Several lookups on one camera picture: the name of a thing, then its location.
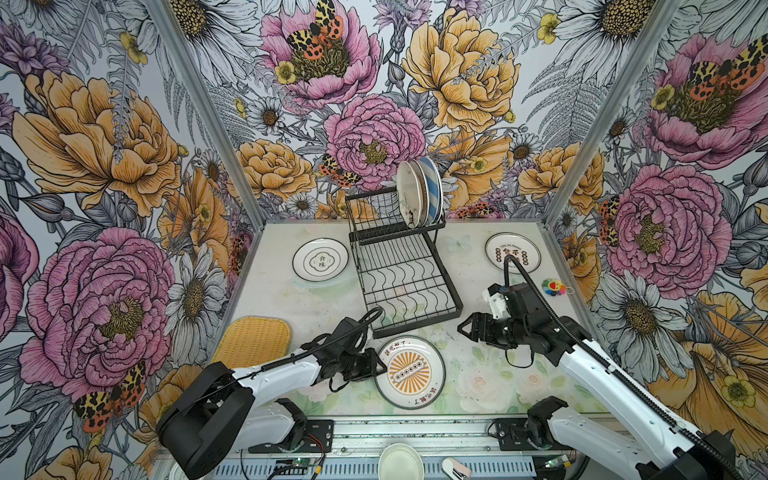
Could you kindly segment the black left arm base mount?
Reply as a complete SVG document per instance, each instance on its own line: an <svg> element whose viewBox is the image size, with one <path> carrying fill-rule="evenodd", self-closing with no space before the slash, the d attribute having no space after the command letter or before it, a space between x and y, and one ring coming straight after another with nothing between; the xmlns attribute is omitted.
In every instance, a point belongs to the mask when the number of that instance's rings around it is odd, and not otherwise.
<svg viewBox="0 0 768 480"><path fill-rule="evenodd" d="M250 414L243 428L254 426L246 443L250 454L319 453L332 450L335 422L309 419L287 398L277 399Z"/></svg>

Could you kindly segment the red character white plate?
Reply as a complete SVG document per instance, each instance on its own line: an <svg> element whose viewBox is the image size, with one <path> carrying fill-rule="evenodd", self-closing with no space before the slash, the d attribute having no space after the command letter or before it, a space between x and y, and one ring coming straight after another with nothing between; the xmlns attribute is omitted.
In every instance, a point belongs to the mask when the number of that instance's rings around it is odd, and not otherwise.
<svg viewBox="0 0 768 480"><path fill-rule="evenodd" d="M511 232L492 235L485 243L488 260L498 269L504 268L508 255L515 257L528 273L539 268L542 255L538 247L528 238Z"/></svg>

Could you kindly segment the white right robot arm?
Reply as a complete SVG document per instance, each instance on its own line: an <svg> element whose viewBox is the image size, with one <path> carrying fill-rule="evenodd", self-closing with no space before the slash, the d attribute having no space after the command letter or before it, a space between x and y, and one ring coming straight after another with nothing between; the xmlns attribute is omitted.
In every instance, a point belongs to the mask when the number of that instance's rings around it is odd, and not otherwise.
<svg viewBox="0 0 768 480"><path fill-rule="evenodd" d="M557 315L520 261L508 255L503 270L512 268L523 283L491 285L483 294L489 312L470 315L458 332L504 352L529 347L532 356L546 358L587 388L628 433L621 435L549 396L528 410L523 426L492 425L501 446L567 446L624 479L740 478L726 435L704 433L653 397L578 322Z"/></svg>

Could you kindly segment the cream floral oval plate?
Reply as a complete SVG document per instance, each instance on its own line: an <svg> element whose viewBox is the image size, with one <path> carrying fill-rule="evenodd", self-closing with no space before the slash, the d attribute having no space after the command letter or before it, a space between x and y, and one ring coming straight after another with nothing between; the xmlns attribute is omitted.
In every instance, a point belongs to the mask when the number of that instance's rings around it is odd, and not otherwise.
<svg viewBox="0 0 768 480"><path fill-rule="evenodd" d="M396 188L400 214L408 228L419 227L421 199L418 179L410 164L411 161L399 165L396 176Z"/></svg>

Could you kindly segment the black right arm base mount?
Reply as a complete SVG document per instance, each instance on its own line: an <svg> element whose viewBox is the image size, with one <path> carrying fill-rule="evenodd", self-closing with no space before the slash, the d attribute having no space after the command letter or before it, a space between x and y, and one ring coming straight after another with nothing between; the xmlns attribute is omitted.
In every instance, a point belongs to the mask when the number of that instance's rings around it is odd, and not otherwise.
<svg viewBox="0 0 768 480"><path fill-rule="evenodd" d="M568 407L568 403L549 396L528 411L525 418L496 418L486 429L486 435L498 442L501 451L564 450L566 445L556 441L549 421L556 411Z"/></svg>

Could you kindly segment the blue white striped plate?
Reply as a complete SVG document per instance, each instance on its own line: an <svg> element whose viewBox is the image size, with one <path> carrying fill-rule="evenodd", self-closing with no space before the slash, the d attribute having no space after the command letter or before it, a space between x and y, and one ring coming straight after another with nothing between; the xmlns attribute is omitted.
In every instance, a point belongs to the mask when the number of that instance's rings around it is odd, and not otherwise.
<svg viewBox="0 0 768 480"><path fill-rule="evenodd" d="M442 216L443 189L441 177L436 164L428 157L419 159L427 186L428 214L427 224L436 223Z"/></svg>

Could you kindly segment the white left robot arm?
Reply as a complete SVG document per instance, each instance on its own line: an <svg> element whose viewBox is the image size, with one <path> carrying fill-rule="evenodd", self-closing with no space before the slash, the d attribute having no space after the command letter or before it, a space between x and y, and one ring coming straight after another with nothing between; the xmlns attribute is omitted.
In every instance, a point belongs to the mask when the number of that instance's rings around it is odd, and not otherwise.
<svg viewBox="0 0 768 480"><path fill-rule="evenodd" d="M366 344L383 313L374 307L359 320L345 317L332 333L269 363L235 369L222 362L208 365L158 421L160 444L189 479L205 477L233 450L297 448L313 435L288 394L334 378L348 385L383 374L383 362Z"/></svg>

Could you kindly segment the orange sunburst plate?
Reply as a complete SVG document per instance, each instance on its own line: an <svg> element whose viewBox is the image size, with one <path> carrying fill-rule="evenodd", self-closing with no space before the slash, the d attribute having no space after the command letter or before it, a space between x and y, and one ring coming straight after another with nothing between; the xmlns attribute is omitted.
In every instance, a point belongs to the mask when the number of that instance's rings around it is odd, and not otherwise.
<svg viewBox="0 0 768 480"><path fill-rule="evenodd" d="M421 167L421 164L417 160L411 161L410 164L418 179L418 185L419 185L419 192L420 192L420 199L421 199L421 213L420 213L420 219L419 219L419 226L426 227L428 216L429 216L429 196L428 196L428 186L426 182L426 176Z"/></svg>
<svg viewBox="0 0 768 480"><path fill-rule="evenodd" d="M425 339L400 336L379 350L385 371L376 377L383 398L404 410L418 410L432 404L446 382L444 360L437 348Z"/></svg>

